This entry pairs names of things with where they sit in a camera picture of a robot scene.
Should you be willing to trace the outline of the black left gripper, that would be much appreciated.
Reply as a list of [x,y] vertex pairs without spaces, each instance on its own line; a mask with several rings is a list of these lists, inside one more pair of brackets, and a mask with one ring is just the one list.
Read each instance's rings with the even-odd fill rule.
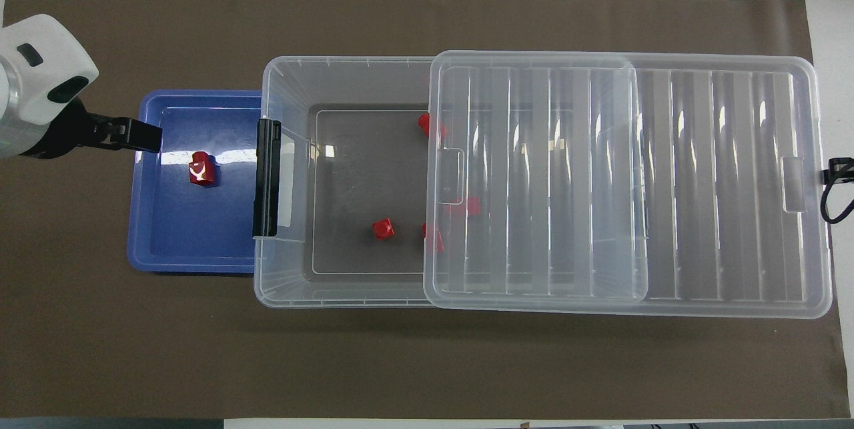
[[49,123],[40,140],[21,153],[21,156],[55,159],[79,147],[134,149],[159,153],[162,133],[162,128],[157,125],[132,121],[129,117],[94,115],[92,119],[82,100],[74,97]]

